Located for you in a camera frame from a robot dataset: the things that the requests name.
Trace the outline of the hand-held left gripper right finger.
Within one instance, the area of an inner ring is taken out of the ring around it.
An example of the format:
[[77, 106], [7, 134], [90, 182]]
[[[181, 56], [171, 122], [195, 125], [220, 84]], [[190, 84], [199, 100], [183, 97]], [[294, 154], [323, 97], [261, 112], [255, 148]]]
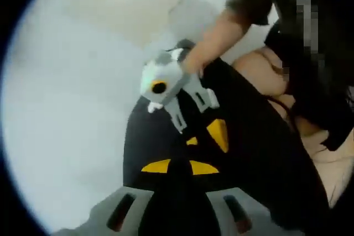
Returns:
[[279, 234], [269, 211], [238, 188], [232, 175], [204, 162], [189, 163], [195, 181], [205, 191], [221, 235]]

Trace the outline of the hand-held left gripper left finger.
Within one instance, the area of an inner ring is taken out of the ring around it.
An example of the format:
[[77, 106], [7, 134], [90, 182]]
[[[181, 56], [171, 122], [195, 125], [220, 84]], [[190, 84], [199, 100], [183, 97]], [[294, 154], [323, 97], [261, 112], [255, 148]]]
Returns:
[[52, 235], [137, 235], [153, 194], [150, 190], [122, 186], [95, 205], [85, 223]]

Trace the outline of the person's right hand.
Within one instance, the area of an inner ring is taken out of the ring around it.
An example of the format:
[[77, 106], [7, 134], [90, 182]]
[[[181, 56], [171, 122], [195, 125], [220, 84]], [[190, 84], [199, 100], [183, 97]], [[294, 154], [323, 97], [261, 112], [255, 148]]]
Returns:
[[186, 58], [182, 62], [183, 70], [189, 74], [198, 74], [199, 77], [203, 77], [204, 68], [213, 60], [210, 51], [201, 46], [195, 46], [186, 55]]

